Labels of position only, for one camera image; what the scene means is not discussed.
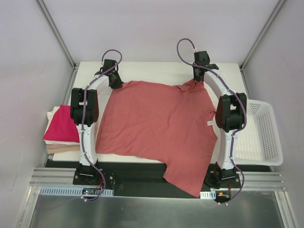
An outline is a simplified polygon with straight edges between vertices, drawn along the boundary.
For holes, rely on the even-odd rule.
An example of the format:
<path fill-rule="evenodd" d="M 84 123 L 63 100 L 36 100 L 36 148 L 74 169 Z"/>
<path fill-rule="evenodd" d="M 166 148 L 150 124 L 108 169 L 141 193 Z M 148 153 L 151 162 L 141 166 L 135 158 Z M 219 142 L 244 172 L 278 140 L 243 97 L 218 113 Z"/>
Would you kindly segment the salmon pink t shirt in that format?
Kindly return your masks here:
<path fill-rule="evenodd" d="M 160 161 L 167 182 L 198 197 L 217 142 L 214 115 L 203 82 L 131 81 L 111 93 L 95 149 Z"/>

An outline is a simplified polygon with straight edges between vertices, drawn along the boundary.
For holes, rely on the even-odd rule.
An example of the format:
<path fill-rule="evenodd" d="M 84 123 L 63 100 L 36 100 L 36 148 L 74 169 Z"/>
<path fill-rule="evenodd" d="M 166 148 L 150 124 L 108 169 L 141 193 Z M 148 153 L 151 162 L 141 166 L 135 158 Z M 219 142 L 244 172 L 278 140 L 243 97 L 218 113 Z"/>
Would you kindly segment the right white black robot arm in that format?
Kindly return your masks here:
<path fill-rule="evenodd" d="M 194 52 L 193 77 L 196 82 L 206 83 L 218 99 L 215 122 L 220 129 L 219 156 L 213 173 L 206 175 L 204 183 L 223 188 L 237 175 L 234 153 L 239 133 L 247 124 L 247 96 L 230 88 L 220 76 L 219 67 L 210 62 L 207 51 Z"/>

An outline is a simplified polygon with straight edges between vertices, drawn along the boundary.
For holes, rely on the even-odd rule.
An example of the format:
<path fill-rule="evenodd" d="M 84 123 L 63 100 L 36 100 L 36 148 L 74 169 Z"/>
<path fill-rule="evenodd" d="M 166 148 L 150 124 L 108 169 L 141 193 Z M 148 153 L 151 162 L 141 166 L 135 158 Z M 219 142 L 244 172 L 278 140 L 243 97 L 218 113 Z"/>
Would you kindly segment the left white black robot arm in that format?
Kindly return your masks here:
<path fill-rule="evenodd" d="M 102 173 L 96 167 L 98 158 L 95 151 L 95 127 L 99 117 L 98 94 L 108 87 L 122 87 L 118 64 L 115 60 L 104 60 L 100 70 L 84 88 L 73 88 L 71 91 L 70 117 L 76 125 L 80 143 L 80 161 L 74 174 L 74 185 L 105 185 Z"/>

